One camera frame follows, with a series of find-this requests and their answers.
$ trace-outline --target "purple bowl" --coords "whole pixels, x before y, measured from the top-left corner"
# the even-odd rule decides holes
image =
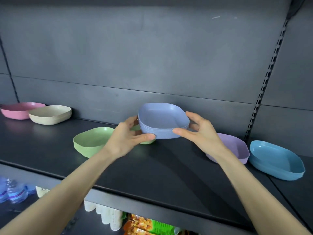
[[[178,106],[168,103],[147,103],[138,109],[138,118],[150,129],[184,128],[189,118]]]
[[[250,156],[250,152],[249,152],[247,145],[244,143],[244,141],[228,134],[222,134],[222,133],[217,133],[217,134],[219,138],[222,140],[222,142],[225,144],[225,146],[230,151],[232,151],[232,153],[239,159],[239,161],[241,161],[242,164],[246,164]],[[209,154],[206,154],[206,155],[213,162],[217,163],[217,161],[212,156],[210,156]]]

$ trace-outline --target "water bottle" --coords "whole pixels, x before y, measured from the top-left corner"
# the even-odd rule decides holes
[[[0,177],[0,204],[9,199],[5,178]]]
[[[37,192],[36,192],[36,187],[33,186],[33,185],[26,184],[26,185],[25,185],[25,189],[27,190],[27,193],[28,193],[29,195],[32,195],[32,194],[37,193]]]
[[[24,201],[27,196],[25,184],[18,183],[16,180],[7,179],[7,193],[12,203],[20,203]]]

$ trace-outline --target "right hand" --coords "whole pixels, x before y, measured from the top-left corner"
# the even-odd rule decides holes
[[[219,138],[209,120],[202,118],[196,113],[188,111],[186,111],[186,115],[196,122],[196,124],[190,124],[189,128],[196,130],[197,132],[192,132],[183,128],[175,128],[173,129],[173,133],[194,142],[203,152],[211,155],[215,159],[220,155],[225,155],[226,152],[230,152]]]

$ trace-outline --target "light green bowl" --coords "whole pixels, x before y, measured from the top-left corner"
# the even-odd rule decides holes
[[[131,130],[134,130],[134,131],[140,130],[139,124],[133,126],[133,127],[131,128]],[[140,144],[151,144],[151,143],[153,143],[155,140],[156,140],[156,139],[153,139],[153,140],[150,140],[150,141],[146,141],[146,142],[141,142]]]
[[[99,127],[77,134],[73,138],[74,148],[86,158],[99,152],[109,140],[114,129]]]

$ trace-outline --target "light blue bowl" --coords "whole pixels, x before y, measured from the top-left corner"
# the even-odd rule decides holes
[[[249,162],[258,170],[282,180],[296,180],[305,169],[301,158],[292,151],[269,142],[255,140],[250,144]]]

